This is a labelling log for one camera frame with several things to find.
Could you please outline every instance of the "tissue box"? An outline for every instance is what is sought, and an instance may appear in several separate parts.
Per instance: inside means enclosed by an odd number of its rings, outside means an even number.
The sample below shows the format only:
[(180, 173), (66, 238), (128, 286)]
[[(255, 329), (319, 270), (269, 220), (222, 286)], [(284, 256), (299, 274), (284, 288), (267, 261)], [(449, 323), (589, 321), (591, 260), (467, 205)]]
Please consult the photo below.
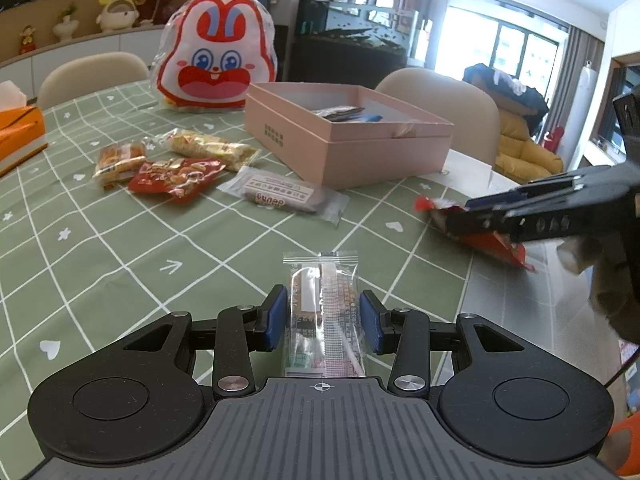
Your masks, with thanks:
[(0, 176), (46, 147), (44, 118), (38, 107), (0, 112)]
[[(332, 123), (310, 110), (352, 105), (379, 123)], [(244, 128), (303, 180), (332, 189), (440, 171), (452, 124), (361, 86), (252, 84)]]

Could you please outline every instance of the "cartoon face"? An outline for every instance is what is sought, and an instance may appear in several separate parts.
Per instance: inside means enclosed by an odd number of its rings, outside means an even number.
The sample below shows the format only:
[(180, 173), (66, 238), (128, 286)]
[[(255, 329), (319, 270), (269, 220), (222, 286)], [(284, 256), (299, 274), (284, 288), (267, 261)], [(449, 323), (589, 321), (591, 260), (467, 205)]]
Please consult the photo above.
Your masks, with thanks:
[(160, 67), (158, 89), (178, 106), (231, 107), (244, 104), (251, 82), (274, 80), (273, 27), (258, 5), (193, 0)]

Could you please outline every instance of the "metal screw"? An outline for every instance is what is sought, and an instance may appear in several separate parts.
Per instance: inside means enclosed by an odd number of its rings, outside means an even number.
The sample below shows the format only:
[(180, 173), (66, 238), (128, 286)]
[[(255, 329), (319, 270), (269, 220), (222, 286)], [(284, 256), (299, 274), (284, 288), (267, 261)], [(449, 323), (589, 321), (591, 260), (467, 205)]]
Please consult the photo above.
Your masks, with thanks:
[(424, 379), (417, 375), (401, 375), (394, 381), (394, 384), (406, 392), (415, 392), (426, 386)]
[(249, 381), (240, 375), (228, 375), (218, 381), (218, 387), (226, 392), (239, 392), (249, 386)]

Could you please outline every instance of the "white cylindrical appliance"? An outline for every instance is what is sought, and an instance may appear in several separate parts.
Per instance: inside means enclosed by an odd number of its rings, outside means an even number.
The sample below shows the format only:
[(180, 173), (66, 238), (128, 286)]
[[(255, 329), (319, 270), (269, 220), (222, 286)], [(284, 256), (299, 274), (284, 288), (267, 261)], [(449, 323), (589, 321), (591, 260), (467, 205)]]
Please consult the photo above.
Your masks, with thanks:
[(582, 67), (580, 79), (578, 79), (578, 88), (575, 90), (574, 103), (571, 105), (569, 117), (564, 126), (564, 136), (560, 140), (560, 145), (556, 153), (562, 158), (564, 167), (569, 168), (569, 163), (574, 156), (575, 149), (578, 147), (578, 140), (584, 128), (584, 121), (587, 118), (593, 92), (596, 88), (598, 73), (591, 69), (591, 61), (587, 61), (587, 66)]

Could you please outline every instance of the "cartoon mouth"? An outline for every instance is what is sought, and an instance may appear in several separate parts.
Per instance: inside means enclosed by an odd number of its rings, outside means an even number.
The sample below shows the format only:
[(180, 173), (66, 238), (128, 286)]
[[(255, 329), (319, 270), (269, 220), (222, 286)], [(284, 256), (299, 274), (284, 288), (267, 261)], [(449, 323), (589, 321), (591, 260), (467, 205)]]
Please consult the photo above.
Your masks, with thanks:
[(251, 75), (244, 68), (232, 68), (213, 73), (197, 66), (185, 66), (178, 74), (178, 86), (199, 99), (229, 99), (244, 94), (249, 88)]

